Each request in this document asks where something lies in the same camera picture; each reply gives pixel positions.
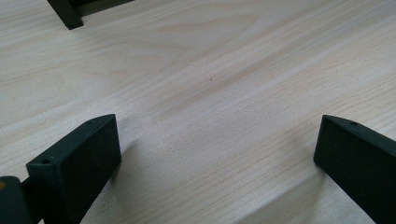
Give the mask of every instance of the plywood surface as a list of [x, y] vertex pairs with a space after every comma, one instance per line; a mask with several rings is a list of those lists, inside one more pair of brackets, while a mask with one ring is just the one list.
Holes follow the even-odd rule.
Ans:
[[0, 175], [114, 113], [122, 166], [82, 223], [372, 223], [312, 157], [323, 114], [396, 139], [395, 12], [137, 0], [68, 31], [2, 0]]

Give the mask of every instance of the wooden table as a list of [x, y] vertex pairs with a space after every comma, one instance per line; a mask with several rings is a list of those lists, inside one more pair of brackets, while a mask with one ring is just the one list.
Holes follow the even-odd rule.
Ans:
[[83, 20], [2, 1], [0, 175], [115, 113], [122, 165], [82, 223], [373, 222], [312, 157], [323, 114], [396, 138], [395, 1], [137, 0]]

